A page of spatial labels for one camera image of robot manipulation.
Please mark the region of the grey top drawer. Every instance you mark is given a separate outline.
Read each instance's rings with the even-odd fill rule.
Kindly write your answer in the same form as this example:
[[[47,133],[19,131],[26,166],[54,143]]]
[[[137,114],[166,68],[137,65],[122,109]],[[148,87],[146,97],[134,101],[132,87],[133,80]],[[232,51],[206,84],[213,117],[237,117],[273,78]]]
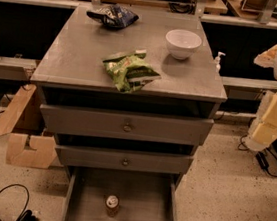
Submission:
[[[194,146],[204,143],[214,123],[212,119],[204,120],[49,104],[42,104],[40,110],[47,129],[56,134]]]

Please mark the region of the orange soda can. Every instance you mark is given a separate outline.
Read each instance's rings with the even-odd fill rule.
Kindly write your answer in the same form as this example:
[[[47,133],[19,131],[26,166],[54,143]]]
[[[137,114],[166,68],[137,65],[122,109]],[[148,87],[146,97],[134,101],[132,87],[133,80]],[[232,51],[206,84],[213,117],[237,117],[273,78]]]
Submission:
[[[106,211],[110,217],[114,217],[118,214],[119,198],[116,195],[108,196],[105,200]]]

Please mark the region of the green chip bag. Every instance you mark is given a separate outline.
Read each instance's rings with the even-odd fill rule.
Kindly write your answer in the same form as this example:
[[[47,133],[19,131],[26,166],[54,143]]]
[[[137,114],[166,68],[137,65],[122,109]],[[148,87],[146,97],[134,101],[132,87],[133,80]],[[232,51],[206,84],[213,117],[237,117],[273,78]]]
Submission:
[[[107,74],[113,80],[116,89],[123,93],[133,93],[161,75],[145,61],[146,50],[119,52],[102,59]]]

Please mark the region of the grey drawer cabinet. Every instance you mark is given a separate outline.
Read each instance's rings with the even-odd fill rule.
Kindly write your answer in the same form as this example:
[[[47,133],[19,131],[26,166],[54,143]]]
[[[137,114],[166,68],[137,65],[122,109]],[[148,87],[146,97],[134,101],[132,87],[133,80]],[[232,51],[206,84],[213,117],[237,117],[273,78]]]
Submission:
[[[202,36],[198,18],[136,8],[139,19],[130,27],[111,30],[86,15],[78,6],[58,34],[32,76],[42,104],[89,109],[121,110],[163,116],[212,119],[227,99],[208,45],[186,60],[176,60],[167,50],[166,33],[190,30]],[[108,55],[146,50],[146,60],[161,79],[141,90],[123,94],[116,89],[102,59]],[[111,148],[192,156],[200,146],[54,134],[56,145]]]

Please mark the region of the blue chip bag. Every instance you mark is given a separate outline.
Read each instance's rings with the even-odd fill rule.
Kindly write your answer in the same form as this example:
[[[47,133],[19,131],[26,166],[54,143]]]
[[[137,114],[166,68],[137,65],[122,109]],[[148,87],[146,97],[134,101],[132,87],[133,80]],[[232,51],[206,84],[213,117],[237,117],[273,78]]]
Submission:
[[[86,11],[86,15],[106,27],[119,30],[130,26],[139,19],[136,13],[119,4],[109,5],[99,9],[90,9]]]

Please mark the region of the grey open bottom drawer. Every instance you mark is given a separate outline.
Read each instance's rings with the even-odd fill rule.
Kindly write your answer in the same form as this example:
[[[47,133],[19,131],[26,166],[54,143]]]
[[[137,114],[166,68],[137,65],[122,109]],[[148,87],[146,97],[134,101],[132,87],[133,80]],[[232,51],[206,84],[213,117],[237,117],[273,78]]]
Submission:
[[[60,221],[177,221],[175,187],[168,174],[76,168]],[[105,208],[111,195],[119,198],[114,217]]]

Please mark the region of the grey middle drawer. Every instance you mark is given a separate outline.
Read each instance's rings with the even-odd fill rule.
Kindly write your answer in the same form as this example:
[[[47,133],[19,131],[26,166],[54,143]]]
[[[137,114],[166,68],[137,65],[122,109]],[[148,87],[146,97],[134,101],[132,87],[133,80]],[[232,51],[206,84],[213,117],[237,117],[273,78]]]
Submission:
[[[192,156],[111,148],[56,145],[55,150],[63,165],[175,175],[185,174],[193,161]]]

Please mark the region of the white pump bottle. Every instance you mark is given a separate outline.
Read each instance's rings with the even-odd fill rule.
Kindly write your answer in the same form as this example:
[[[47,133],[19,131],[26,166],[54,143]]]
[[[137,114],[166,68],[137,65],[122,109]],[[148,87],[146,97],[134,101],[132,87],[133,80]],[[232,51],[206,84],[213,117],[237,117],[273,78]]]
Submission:
[[[214,58],[214,62],[216,64],[215,66],[215,70],[217,73],[220,73],[220,68],[221,68],[221,58],[223,56],[226,56],[226,54],[224,54],[224,52],[218,52],[217,56]]]

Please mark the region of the white ceramic bowl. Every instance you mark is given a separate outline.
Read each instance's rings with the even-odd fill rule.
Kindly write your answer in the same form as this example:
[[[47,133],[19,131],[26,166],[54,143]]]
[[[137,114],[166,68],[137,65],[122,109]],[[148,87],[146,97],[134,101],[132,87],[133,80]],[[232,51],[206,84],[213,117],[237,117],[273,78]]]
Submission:
[[[166,33],[167,50],[175,59],[187,59],[199,49],[202,39],[199,35],[185,29]]]

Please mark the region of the wooden plank structure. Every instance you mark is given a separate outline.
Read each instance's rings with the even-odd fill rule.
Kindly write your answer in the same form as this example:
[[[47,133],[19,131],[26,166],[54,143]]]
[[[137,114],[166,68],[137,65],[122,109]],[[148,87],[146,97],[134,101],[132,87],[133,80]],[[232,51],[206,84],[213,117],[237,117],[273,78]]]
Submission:
[[[8,136],[6,163],[48,169],[58,166],[56,143],[45,130],[40,98],[34,84],[19,88],[0,116],[0,136]]]

